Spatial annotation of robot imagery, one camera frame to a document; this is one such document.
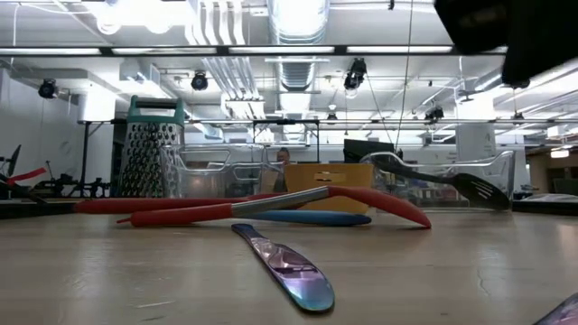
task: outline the grater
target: grater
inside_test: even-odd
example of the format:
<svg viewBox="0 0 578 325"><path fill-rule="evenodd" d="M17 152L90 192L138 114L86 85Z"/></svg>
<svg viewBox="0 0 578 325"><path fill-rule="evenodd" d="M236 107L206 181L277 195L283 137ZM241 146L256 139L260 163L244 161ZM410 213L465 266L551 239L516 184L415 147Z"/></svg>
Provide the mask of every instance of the grater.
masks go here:
<svg viewBox="0 0 578 325"><path fill-rule="evenodd" d="M182 99L132 96L126 118L119 196L163 197L161 147L184 143Z"/></svg>

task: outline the table surface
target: table surface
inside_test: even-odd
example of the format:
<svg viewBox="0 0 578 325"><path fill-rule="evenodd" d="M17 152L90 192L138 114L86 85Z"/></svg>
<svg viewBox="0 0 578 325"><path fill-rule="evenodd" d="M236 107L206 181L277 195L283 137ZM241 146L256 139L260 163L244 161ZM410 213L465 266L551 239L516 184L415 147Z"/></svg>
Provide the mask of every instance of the table surface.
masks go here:
<svg viewBox="0 0 578 325"><path fill-rule="evenodd" d="M432 230L251 222L331 281L334 311L290 303L233 220L136 229L121 216L0 221L2 324L524 324L578 292L578 218L433 213Z"/></svg>

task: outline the exposed duct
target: exposed duct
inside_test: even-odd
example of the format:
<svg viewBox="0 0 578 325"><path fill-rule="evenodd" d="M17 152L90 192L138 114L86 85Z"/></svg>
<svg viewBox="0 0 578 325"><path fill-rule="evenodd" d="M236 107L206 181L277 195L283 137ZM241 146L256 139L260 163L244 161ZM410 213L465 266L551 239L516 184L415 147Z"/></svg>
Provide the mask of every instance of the exposed duct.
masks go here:
<svg viewBox="0 0 578 325"><path fill-rule="evenodd" d="M269 32L272 42L280 45L319 44L325 36L329 18L329 0L267 0ZM304 94L315 77L315 63L277 63L279 90L302 92L281 94L279 103L287 112L305 113L311 94Z"/></svg>

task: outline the ceiling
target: ceiling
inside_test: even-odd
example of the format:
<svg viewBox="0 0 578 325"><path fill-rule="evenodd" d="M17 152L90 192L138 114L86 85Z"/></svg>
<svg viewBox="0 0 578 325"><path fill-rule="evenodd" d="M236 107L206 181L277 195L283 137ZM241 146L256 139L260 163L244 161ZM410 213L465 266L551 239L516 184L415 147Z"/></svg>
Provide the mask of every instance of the ceiling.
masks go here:
<svg viewBox="0 0 578 325"><path fill-rule="evenodd" d="M124 26L113 35L105 35L98 31L97 21L93 14L70 14L63 11L86 13L95 3L81 4L79 1L37 0L33 6L30 2L20 1L18 6L14 1L0 0L0 46L151 46L151 45L188 45L184 37L182 24L187 21L185 2L173 1L160 4L162 10L155 14L167 17L174 26L164 34L154 34L143 26ZM433 8L433 0L414 0L413 11L410 1L396 0L394 10L387 10L388 1L332 0L326 27L325 44L420 44L448 45L451 40L443 28ZM247 0L242 2L243 33L247 44L265 45L269 41L268 17L265 0ZM457 56L371 56L365 58L368 75L360 86L358 95L346 99L342 78L350 68L352 57L327 57L328 61L317 63L315 81L309 110L303 118L319 117L324 119L330 112L329 104L337 108L339 119L368 118L406 118L414 116L422 119L430 104L422 105L432 95L437 104L444 108L446 117L453 116L456 99L459 103L463 98L456 96L452 88L461 89L469 82L484 78L499 71L502 58L499 56L464 57ZM139 59L144 66L153 64L162 73L162 85L169 93L183 98L198 118L226 118L219 109L221 90L209 79L209 87L204 91L193 92L190 85L195 70L204 70L201 58L169 58L147 57ZM268 116L282 114L279 106L279 83L274 63L266 62L263 57L251 57L250 67L255 76L256 86L265 101L265 113ZM83 69L98 76L119 93L126 90L119 80L119 58L16 58L13 69L44 70L44 69ZM488 94L494 98L494 108L497 117L510 118L514 109L538 107L548 103L553 98L574 91L577 75L568 73L560 79L555 79L565 72L573 72L578 68L575 62L569 63L556 71L538 76L536 82L526 90L518 90L515 100L511 89L494 88ZM547 109L537 110L527 118L548 118L560 116L562 113L572 113L578 110L575 99L566 100ZM125 109L122 105L117 111ZM343 125L326 125L324 128L342 128ZM363 125L354 125L353 129ZM366 128L379 129L379 125L365 125ZM536 130L541 135L547 125L533 125L527 130Z"/></svg>

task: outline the plastic bin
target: plastic bin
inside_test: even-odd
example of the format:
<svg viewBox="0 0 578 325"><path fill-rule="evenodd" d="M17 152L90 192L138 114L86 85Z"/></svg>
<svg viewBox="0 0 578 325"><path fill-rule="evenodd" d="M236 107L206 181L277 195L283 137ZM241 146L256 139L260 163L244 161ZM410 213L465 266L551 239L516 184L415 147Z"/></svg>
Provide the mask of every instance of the plastic bin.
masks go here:
<svg viewBox="0 0 578 325"><path fill-rule="evenodd" d="M514 152L508 151L500 155L472 162L456 162L451 164L409 164L402 162L393 153L373 153L364 157L361 162L371 164L373 158L391 163L398 163L415 172L435 176L453 176L456 173L469 173L478 176L500 189L511 201L514 194ZM406 199L424 209L472 209L476 207L464 198L452 185L438 184L417 179L408 179L390 172L382 172L375 168L373 187L399 198Z"/></svg>
<svg viewBox="0 0 578 325"><path fill-rule="evenodd" d="M266 187L266 172L279 172L260 144L187 144L161 149L167 198L236 198Z"/></svg>
<svg viewBox="0 0 578 325"><path fill-rule="evenodd" d="M309 190L325 185L370 188L373 166L361 163L305 163L284 167L285 183L290 192ZM343 211L365 214L368 205L348 198L330 198L308 203L302 209Z"/></svg>

